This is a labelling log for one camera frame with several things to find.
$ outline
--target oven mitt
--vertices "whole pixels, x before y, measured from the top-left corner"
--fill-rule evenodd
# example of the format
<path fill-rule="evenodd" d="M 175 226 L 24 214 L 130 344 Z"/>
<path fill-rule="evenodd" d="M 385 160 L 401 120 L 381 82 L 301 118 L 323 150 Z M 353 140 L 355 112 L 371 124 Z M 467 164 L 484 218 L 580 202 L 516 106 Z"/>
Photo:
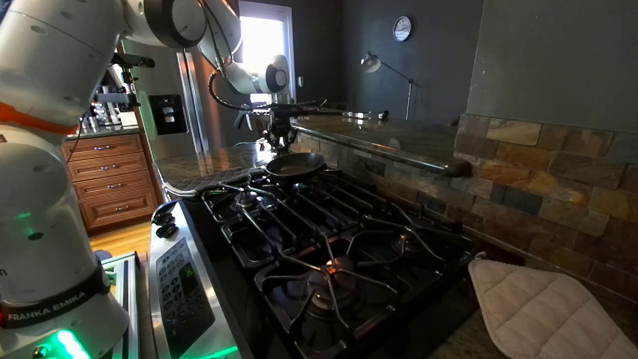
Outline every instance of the oven mitt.
<path fill-rule="evenodd" d="M 486 332 L 504 356 L 638 359 L 636 346 L 576 280 L 478 258 L 468 272 Z"/>

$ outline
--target frying pan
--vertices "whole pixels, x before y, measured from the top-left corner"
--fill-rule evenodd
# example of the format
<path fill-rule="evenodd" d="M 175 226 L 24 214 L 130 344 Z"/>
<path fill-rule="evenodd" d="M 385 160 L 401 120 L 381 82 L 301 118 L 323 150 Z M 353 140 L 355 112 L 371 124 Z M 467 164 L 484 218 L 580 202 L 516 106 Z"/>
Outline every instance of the frying pan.
<path fill-rule="evenodd" d="M 275 180 L 297 180 L 303 176 L 317 174 L 325 168 L 325 162 L 319 154 L 285 154 L 271 160 L 265 166 L 265 172 Z"/>

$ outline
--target wall clock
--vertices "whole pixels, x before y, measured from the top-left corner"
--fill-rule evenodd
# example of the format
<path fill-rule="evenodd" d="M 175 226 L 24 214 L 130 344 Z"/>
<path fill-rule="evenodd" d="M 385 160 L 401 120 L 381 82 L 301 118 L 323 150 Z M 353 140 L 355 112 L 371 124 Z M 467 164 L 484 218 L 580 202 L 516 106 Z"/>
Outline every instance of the wall clock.
<path fill-rule="evenodd" d="M 409 17 L 399 17 L 393 27 L 393 37 L 397 43 L 405 43 L 413 35 L 413 21 Z"/>

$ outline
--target wall lamp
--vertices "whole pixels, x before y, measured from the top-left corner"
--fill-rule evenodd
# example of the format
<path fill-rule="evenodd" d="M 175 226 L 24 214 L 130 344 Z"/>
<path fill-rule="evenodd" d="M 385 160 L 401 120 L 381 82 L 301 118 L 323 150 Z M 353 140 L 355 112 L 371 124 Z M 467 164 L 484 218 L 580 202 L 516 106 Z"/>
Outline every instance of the wall lamp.
<path fill-rule="evenodd" d="M 367 52 L 361 58 L 361 68 L 365 74 L 373 74 L 379 72 L 379 68 L 387 68 L 391 72 L 395 72 L 399 78 L 407 80 L 407 104 L 405 104 L 405 120 L 411 120 L 411 110 L 413 110 L 413 88 L 421 86 L 419 82 L 415 82 L 413 78 L 409 78 L 407 74 L 399 72 L 397 68 L 389 66 L 387 62 L 383 62 L 377 54 Z"/>

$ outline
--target wooden cabinet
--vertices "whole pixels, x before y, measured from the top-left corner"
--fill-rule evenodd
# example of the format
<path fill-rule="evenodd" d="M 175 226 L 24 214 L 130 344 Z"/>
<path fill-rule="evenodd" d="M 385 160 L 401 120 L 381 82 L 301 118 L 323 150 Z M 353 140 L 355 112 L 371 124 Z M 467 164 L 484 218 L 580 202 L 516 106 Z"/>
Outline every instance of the wooden cabinet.
<path fill-rule="evenodd" d="M 148 218 L 157 208 L 138 134 L 68 140 L 64 156 L 86 230 Z"/>

